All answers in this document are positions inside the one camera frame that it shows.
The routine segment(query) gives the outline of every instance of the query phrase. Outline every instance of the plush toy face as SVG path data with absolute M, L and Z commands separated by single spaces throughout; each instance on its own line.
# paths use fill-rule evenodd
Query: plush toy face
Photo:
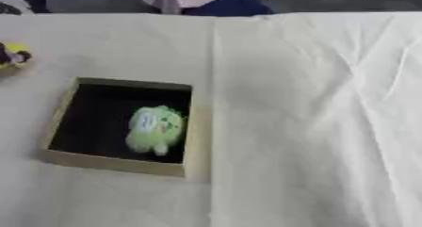
M 182 117 L 166 106 L 143 107 L 129 122 L 126 143 L 137 153 L 165 155 L 183 132 Z

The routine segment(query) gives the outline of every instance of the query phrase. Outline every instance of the plush toy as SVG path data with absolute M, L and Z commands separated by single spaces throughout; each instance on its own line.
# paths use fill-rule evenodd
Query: plush toy
M 23 44 L 0 42 L 0 70 L 8 67 L 22 68 L 31 58 Z
M 129 122 L 126 144 L 137 153 L 154 151 L 166 155 L 182 135 L 184 120 L 174 110 L 161 105 L 142 107 Z

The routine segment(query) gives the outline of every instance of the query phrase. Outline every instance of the toy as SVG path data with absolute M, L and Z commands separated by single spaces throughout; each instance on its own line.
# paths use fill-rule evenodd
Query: toy
M 22 68 L 32 58 L 23 44 L 0 42 L 0 70 L 8 67 Z
M 142 107 L 129 122 L 126 144 L 137 153 L 154 151 L 166 155 L 182 135 L 184 120 L 179 113 L 161 105 Z

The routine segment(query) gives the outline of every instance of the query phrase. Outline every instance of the dark blue cloth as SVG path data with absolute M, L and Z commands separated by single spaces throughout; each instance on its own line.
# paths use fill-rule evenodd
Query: dark blue cloth
M 184 8 L 182 14 L 196 16 L 254 16 L 274 12 L 256 0 L 214 0 L 202 7 Z

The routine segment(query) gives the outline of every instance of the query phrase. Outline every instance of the white tablecloth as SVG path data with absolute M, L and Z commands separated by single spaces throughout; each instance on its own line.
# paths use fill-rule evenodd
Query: white tablecloth
M 420 226 L 420 16 L 1 17 L 0 41 L 36 62 L 0 81 L 0 223 Z M 75 76 L 191 83 L 203 105 L 212 93 L 212 198 L 207 184 L 41 163 Z
M 219 22 L 214 226 L 422 225 L 421 16 Z

